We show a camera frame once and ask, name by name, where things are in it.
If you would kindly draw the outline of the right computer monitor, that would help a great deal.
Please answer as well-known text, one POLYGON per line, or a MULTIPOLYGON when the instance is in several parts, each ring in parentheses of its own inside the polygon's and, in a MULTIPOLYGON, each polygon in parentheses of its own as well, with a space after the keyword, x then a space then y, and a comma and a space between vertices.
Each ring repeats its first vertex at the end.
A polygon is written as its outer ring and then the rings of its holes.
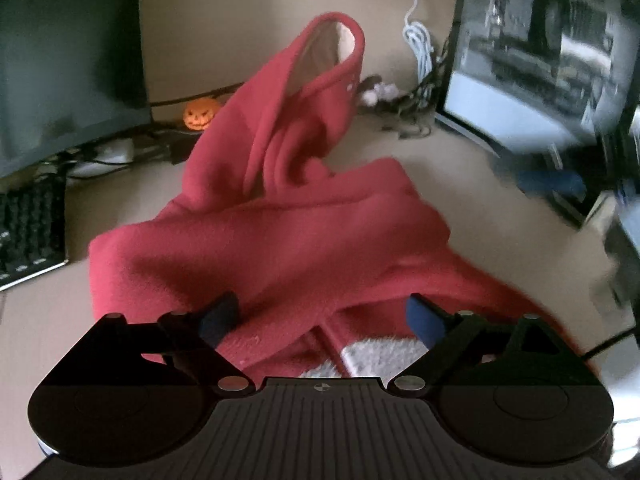
POLYGON ((457 0, 437 120, 497 155, 582 179, 547 194, 584 224, 613 170, 594 156, 639 99, 639 0, 457 0))

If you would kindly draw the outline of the red fleece garment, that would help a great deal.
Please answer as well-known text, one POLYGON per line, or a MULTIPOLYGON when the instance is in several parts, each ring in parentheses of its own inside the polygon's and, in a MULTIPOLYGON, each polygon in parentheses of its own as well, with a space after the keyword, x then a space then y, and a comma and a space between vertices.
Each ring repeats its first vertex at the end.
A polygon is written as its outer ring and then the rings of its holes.
POLYGON ((355 113, 364 37, 349 16, 311 21, 224 104, 152 220, 89 246, 93 312, 151 323, 231 292, 239 322, 212 344, 260 382, 390 380, 425 353, 406 321, 420 294, 491 321, 542 315, 449 245, 401 164, 324 160, 355 113))

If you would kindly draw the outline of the black keyboard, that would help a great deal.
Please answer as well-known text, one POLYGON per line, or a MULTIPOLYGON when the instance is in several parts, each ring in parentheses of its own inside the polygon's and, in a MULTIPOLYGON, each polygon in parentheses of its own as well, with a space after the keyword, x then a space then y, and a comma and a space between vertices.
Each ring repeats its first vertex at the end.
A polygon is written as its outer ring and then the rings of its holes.
POLYGON ((1 194, 1 290, 68 263, 66 181, 46 174, 1 194))

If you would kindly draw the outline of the left computer monitor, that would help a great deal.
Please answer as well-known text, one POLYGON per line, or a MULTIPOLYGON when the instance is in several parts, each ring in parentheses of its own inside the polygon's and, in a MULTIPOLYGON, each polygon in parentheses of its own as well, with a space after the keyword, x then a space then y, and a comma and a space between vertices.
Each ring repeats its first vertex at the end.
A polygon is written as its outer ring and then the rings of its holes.
POLYGON ((149 124, 140 0, 1 0, 1 173, 149 124))

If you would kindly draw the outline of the computer monitor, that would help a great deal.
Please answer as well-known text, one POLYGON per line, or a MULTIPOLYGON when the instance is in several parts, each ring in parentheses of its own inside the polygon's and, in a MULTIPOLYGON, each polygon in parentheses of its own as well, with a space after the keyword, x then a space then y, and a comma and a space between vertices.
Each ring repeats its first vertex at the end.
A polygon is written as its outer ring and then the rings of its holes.
POLYGON ((140 0, 1 0, 1 173, 149 124, 140 0))
POLYGON ((639 0, 457 0, 437 120, 497 155, 582 179, 547 194, 584 224, 613 170, 594 156, 639 99, 639 0))

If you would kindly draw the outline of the orange pumpkin toy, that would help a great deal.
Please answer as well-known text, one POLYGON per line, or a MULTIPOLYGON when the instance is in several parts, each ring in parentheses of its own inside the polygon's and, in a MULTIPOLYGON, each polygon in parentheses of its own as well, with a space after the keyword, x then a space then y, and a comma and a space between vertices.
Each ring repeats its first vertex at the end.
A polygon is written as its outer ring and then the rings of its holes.
POLYGON ((189 130, 203 131, 221 109, 222 105, 216 99, 204 96, 186 103, 182 120, 189 130))

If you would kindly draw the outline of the small white pink object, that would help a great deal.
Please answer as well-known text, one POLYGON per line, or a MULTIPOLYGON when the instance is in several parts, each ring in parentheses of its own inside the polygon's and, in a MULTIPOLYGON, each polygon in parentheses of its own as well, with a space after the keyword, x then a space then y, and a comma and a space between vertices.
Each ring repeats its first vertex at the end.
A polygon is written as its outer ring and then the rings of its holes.
POLYGON ((378 103, 390 103, 402 96, 396 84, 384 82, 380 75, 364 78, 357 88, 358 104, 372 108, 378 103))

